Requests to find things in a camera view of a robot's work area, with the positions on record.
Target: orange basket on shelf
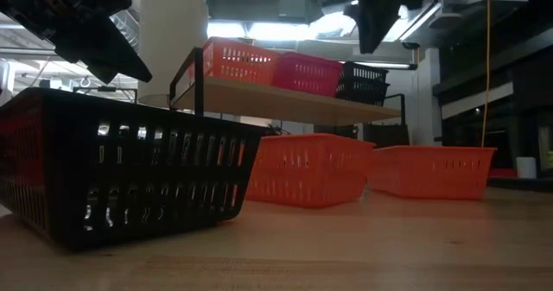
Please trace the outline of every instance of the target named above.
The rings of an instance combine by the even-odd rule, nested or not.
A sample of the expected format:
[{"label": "orange basket on shelf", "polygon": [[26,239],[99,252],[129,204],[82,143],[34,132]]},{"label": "orange basket on shelf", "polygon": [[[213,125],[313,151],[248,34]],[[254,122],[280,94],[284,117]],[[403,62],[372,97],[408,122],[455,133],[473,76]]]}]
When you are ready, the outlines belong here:
[{"label": "orange basket on shelf", "polygon": [[333,135],[264,137],[246,199],[307,208],[359,199],[373,147]]},{"label": "orange basket on shelf", "polygon": [[[241,41],[211,37],[204,49],[204,74],[221,79],[270,85],[280,54]],[[194,64],[188,69],[194,78]]]},{"label": "orange basket on shelf", "polygon": [[496,149],[376,149],[367,181],[375,191],[415,199],[482,199]]}]

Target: yellow cable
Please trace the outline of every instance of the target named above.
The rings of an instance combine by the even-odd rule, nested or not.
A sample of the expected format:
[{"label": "yellow cable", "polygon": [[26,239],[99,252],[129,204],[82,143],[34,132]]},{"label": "yellow cable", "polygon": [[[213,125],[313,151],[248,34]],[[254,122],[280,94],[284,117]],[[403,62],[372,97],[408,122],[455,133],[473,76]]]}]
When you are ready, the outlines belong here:
[{"label": "yellow cable", "polygon": [[482,148],[486,143],[487,108],[490,99],[491,66],[491,39],[492,39],[492,0],[487,0],[487,36],[486,36],[486,103],[484,105],[484,123],[482,126]]}]

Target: red basket on shelf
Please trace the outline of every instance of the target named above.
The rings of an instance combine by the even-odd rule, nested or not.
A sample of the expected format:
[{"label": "red basket on shelf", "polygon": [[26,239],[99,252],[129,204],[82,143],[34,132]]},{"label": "red basket on shelf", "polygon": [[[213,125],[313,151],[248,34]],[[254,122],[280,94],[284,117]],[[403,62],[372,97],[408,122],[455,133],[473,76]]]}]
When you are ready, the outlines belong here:
[{"label": "red basket on shelf", "polygon": [[372,190],[417,199],[482,199],[496,149],[405,147],[376,149]]},{"label": "red basket on shelf", "polygon": [[333,98],[341,72],[339,62],[286,53],[278,60],[272,85]]},{"label": "red basket on shelf", "polygon": [[308,208],[359,199],[373,146],[333,135],[264,137],[246,198]]},{"label": "red basket on shelf", "polygon": [[[204,45],[204,74],[253,84],[270,85],[280,54],[241,41],[211,37]],[[194,64],[188,69],[194,77]]]}]

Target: shelf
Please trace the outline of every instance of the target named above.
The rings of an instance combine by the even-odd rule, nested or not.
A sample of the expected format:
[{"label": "shelf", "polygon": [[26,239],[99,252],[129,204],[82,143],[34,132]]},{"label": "shelf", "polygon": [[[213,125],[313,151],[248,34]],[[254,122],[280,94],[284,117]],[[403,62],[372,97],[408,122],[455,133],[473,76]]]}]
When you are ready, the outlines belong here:
[{"label": "shelf", "polygon": [[[194,109],[195,84],[176,86],[172,105]],[[204,78],[204,110],[298,123],[342,126],[396,118],[401,111],[232,79]]]}]

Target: plastic basket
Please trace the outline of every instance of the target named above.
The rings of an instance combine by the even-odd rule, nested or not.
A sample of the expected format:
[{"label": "plastic basket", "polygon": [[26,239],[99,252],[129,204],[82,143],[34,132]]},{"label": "plastic basket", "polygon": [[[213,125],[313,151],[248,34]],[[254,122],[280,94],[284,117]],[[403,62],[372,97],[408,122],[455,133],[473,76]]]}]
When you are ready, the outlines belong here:
[{"label": "plastic basket", "polygon": [[246,198],[307,208],[358,199],[372,146],[333,135],[267,136]]},{"label": "plastic basket", "polygon": [[240,212],[266,129],[31,88],[0,108],[0,202],[71,249]]},{"label": "plastic basket", "polygon": [[[211,37],[204,45],[204,74],[259,85],[271,85],[280,54],[241,41]],[[194,77],[194,64],[188,69]]]},{"label": "plastic basket", "polygon": [[286,53],[278,60],[272,85],[333,98],[341,71],[339,62]]},{"label": "plastic basket", "polygon": [[369,187],[405,198],[482,199],[496,149],[375,149]]},{"label": "plastic basket", "polygon": [[387,70],[376,67],[346,62],[340,74],[336,98],[383,106],[390,86],[386,84],[387,73]]}]

